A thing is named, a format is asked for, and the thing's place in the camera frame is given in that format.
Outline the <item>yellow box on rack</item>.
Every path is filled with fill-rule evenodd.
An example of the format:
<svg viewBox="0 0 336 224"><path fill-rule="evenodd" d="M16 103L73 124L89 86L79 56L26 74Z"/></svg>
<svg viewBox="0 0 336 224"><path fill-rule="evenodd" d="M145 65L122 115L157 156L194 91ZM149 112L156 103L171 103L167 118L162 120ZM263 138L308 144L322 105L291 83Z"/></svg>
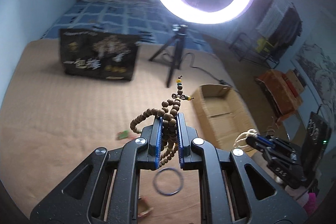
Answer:
<svg viewBox="0 0 336 224"><path fill-rule="evenodd" d="M257 53L270 53L273 50L272 44L269 43L268 40L265 38L259 38L256 43L257 43L256 47Z"/></svg>

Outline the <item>landscape wall painting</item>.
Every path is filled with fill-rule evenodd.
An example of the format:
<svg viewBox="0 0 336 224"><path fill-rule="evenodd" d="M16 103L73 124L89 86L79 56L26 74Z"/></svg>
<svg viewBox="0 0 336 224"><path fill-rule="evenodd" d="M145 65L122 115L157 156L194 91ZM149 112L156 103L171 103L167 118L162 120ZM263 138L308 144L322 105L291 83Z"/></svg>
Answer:
<svg viewBox="0 0 336 224"><path fill-rule="evenodd" d="M335 117L335 61L317 44L303 44L295 61L310 79L322 103Z"/></svg>

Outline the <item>striped hanging towel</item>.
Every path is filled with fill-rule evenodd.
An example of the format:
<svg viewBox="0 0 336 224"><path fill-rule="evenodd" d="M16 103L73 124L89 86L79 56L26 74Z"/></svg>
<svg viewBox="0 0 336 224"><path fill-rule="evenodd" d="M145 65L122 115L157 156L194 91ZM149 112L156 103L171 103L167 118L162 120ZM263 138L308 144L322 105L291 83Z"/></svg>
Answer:
<svg viewBox="0 0 336 224"><path fill-rule="evenodd" d="M282 20L282 12L277 4L272 4L264 18L261 20L259 25L256 27L256 30L261 36L265 38L270 37L278 27Z"/></svg>

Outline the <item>cardboard box tray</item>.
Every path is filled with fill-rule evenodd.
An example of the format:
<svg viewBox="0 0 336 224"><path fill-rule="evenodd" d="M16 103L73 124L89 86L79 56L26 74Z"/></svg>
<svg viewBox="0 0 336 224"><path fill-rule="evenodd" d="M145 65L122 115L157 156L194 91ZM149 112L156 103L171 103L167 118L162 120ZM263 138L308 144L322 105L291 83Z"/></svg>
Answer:
<svg viewBox="0 0 336 224"><path fill-rule="evenodd" d="M192 97L203 137L216 148L231 151L241 133L257 129L244 100L231 86L201 85Z"/></svg>

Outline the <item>black box device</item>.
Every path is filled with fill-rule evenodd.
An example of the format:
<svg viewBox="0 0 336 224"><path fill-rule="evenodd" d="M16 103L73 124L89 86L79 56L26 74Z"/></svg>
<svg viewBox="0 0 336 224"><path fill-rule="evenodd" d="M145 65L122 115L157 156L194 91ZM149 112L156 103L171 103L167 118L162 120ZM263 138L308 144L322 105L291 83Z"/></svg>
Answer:
<svg viewBox="0 0 336 224"><path fill-rule="evenodd" d="M301 164L306 181L303 186L309 186L315 178L319 162L323 158L331 136L331 127L322 116L310 113L306 128L306 137L301 147Z"/></svg>

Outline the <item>blue checkered bed sheet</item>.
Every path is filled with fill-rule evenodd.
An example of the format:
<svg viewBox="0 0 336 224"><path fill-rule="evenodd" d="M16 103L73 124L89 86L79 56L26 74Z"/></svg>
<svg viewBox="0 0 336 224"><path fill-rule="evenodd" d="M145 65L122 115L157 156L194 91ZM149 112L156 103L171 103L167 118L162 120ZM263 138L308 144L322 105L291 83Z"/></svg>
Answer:
<svg viewBox="0 0 336 224"><path fill-rule="evenodd" d="M61 28L86 28L115 34L140 35L145 43L165 44L182 21L161 5L144 3L75 3L42 35L57 39Z"/></svg>

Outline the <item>black tripod stand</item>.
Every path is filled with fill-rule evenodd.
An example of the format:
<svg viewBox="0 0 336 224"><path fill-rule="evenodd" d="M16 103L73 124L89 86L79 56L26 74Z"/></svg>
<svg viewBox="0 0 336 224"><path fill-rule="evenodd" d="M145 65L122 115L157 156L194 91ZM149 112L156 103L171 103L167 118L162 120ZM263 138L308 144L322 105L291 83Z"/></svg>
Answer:
<svg viewBox="0 0 336 224"><path fill-rule="evenodd" d="M169 70L166 77L165 87L169 88L171 85L171 80L173 78L174 71L181 69L183 51L186 46L187 31L189 26L186 24L173 24L172 26L172 36L154 33L156 42L161 44L159 50L157 50L148 61L153 62L159 55L163 55L163 52L167 50L168 47L172 46L173 55L169 61Z"/></svg>

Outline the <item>black clothes rack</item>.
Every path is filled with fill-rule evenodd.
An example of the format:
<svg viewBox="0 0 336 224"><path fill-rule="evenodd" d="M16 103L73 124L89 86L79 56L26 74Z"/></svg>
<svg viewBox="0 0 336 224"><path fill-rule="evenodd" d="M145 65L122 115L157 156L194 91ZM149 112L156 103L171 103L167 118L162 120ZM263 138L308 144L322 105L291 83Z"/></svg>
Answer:
<svg viewBox="0 0 336 224"><path fill-rule="evenodd" d="M266 12L268 11L268 9L272 4L277 4L278 7L281 9L282 18L284 17L288 8L295 7L294 3L288 0L270 0L269 3L266 5L266 8L263 11L262 15L258 18L258 21L255 24L255 26L250 31L239 32L233 39L232 43L230 44L229 49L236 55L239 61L248 61L251 62L252 64L259 65L264 68L276 69L280 63L280 59L283 56L283 54L289 47L291 47L291 46L288 47L273 46L273 50L270 53L256 52L257 40L259 38L264 38L264 36L261 36L258 33L256 27L264 18L264 15L266 14Z"/></svg>

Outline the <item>dark hanging clothes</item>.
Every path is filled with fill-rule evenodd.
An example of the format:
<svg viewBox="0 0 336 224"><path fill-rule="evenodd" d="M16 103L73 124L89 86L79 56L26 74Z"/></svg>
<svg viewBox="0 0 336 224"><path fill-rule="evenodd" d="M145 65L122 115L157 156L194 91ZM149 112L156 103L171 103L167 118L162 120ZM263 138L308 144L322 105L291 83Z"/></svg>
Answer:
<svg viewBox="0 0 336 224"><path fill-rule="evenodd" d="M290 7L268 42L275 47L292 46L301 32L302 20L295 7Z"/></svg>

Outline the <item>black snack bag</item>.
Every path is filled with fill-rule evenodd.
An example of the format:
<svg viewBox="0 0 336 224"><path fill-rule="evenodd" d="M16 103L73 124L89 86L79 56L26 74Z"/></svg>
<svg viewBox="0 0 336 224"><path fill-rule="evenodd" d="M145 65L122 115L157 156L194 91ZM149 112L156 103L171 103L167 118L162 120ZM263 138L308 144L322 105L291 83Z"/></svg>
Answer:
<svg viewBox="0 0 336 224"><path fill-rule="evenodd" d="M141 37L82 28L59 30L60 61L68 75L131 81Z"/></svg>

